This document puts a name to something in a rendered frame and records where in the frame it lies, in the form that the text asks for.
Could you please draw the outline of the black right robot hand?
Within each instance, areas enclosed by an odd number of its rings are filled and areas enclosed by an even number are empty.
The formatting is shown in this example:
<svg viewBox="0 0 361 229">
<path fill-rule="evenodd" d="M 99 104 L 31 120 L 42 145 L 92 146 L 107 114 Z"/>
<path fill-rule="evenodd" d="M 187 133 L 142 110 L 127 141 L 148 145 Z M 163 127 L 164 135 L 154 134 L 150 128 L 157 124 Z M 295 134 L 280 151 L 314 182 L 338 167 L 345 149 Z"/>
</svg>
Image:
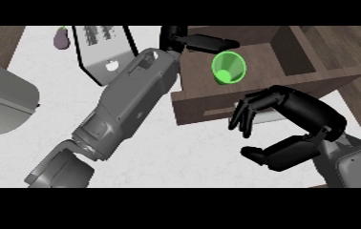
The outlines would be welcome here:
<svg viewBox="0 0 361 229">
<path fill-rule="evenodd" d="M 346 118 L 315 97 L 290 87 L 274 85 L 240 100 L 228 128 L 252 136 L 256 114 L 272 108 L 308 133 L 293 135 L 267 149 L 246 146 L 241 155 L 281 172 L 320 155 L 318 145 L 333 142 L 346 130 Z"/>
</svg>

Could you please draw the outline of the brown wooden cabinet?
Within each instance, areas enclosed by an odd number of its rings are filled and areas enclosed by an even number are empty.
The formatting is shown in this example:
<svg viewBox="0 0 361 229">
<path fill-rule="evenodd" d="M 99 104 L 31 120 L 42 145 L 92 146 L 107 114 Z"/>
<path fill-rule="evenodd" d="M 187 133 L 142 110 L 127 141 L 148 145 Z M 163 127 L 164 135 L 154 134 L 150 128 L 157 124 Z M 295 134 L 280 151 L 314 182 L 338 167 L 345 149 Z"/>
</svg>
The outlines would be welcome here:
<svg viewBox="0 0 361 229">
<path fill-rule="evenodd" d="M 361 26 L 302 26 L 329 70 L 361 69 Z M 346 106 L 361 125 L 361 76 L 339 88 Z"/>
</svg>

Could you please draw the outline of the brown wooden drawer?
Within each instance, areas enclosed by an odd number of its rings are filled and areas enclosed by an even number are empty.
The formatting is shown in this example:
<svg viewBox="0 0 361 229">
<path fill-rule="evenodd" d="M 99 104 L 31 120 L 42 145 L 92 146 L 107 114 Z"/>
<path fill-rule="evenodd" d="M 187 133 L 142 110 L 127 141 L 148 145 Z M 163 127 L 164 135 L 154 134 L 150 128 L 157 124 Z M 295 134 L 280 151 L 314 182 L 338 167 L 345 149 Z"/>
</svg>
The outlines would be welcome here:
<svg viewBox="0 0 361 229">
<path fill-rule="evenodd" d="M 361 76 L 358 67 L 329 70 L 298 26 L 191 26 L 190 34 L 206 34 L 240 42 L 247 73 L 243 80 L 221 85 L 212 73 L 213 55 L 184 51 L 182 90 L 170 94 L 176 123 L 230 118 L 246 94 L 284 85 L 323 97 Z"/>
</svg>

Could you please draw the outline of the grey rounded appliance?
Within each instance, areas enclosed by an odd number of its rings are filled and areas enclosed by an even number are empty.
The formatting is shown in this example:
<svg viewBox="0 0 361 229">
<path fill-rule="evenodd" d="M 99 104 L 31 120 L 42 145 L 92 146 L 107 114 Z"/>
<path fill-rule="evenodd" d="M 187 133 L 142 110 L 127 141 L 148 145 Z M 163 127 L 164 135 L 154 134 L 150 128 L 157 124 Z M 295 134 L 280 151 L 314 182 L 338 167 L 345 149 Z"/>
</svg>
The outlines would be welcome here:
<svg viewBox="0 0 361 229">
<path fill-rule="evenodd" d="M 0 135 L 24 124 L 39 108 L 39 103 L 37 87 L 0 68 Z"/>
</svg>

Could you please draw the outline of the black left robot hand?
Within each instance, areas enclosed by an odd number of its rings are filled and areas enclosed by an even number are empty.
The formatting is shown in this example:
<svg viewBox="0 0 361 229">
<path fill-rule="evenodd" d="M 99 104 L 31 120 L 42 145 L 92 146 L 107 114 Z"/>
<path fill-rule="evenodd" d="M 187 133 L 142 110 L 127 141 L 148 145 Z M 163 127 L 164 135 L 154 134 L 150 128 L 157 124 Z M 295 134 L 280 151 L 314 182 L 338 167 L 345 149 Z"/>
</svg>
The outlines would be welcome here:
<svg viewBox="0 0 361 229">
<path fill-rule="evenodd" d="M 160 49 L 182 52 L 184 49 L 218 54 L 237 49 L 240 42 L 204 34 L 188 35 L 187 26 L 162 26 Z"/>
</svg>

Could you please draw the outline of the green cup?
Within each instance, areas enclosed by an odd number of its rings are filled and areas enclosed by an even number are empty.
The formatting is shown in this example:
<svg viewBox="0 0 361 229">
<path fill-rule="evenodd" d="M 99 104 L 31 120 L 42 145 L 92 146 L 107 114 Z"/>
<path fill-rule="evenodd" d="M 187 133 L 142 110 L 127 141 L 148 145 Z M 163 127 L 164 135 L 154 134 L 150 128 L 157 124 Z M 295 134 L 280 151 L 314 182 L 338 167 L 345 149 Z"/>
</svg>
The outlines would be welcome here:
<svg viewBox="0 0 361 229">
<path fill-rule="evenodd" d="M 238 83 L 247 73 L 247 64 L 243 56 L 233 51 L 221 52 L 212 60 L 212 73 L 221 85 Z"/>
</svg>

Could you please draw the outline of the purple eggplant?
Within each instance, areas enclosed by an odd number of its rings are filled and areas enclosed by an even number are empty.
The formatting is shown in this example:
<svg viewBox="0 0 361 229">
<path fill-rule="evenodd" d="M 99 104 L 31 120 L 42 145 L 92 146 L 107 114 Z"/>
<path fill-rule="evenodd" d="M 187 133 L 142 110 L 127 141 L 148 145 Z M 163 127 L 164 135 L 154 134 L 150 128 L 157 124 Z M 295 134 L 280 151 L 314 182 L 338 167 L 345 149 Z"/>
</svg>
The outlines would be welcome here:
<svg viewBox="0 0 361 229">
<path fill-rule="evenodd" d="M 71 40 L 68 37 L 68 30 L 65 27 L 61 27 L 53 36 L 53 47 L 58 50 L 65 50 L 71 46 Z"/>
</svg>

